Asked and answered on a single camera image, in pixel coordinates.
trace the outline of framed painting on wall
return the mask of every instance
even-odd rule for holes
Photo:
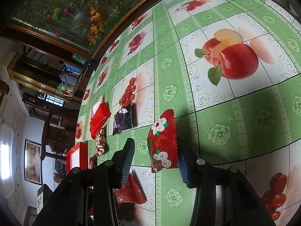
[[[40,159],[42,146],[25,139],[24,147],[24,178],[28,182],[42,185],[42,161]]]

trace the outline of metal screw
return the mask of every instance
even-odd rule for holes
[[[114,162],[112,160],[108,160],[104,163],[104,165],[106,165],[107,167],[110,167],[114,164]]]
[[[237,167],[230,167],[230,171],[231,172],[238,172],[238,168]]]
[[[197,164],[198,165],[204,165],[206,162],[203,159],[198,159]]]
[[[79,173],[80,172],[80,168],[79,167],[75,167],[71,170],[72,173]]]

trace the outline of bright light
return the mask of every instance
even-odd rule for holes
[[[6,144],[1,144],[1,177],[2,179],[7,179],[11,175],[11,169],[9,164],[9,146]]]

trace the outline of window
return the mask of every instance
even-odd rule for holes
[[[58,98],[55,98],[55,97],[46,95],[46,94],[44,94],[44,93],[40,93],[40,94],[38,95],[38,98],[43,99],[43,100],[45,100],[45,101],[47,101],[47,102],[49,102],[49,103],[52,103],[52,104],[61,106],[61,107],[63,107],[63,105],[64,105],[64,101],[63,101],[63,100],[60,100],[60,99],[58,99]]]
[[[9,146],[6,144],[1,144],[1,177],[2,179],[7,179],[11,175],[11,166],[9,163]]]

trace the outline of open red box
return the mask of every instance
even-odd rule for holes
[[[88,169],[88,144],[78,142],[67,153],[67,173],[74,167],[80,167],[82,170]]]

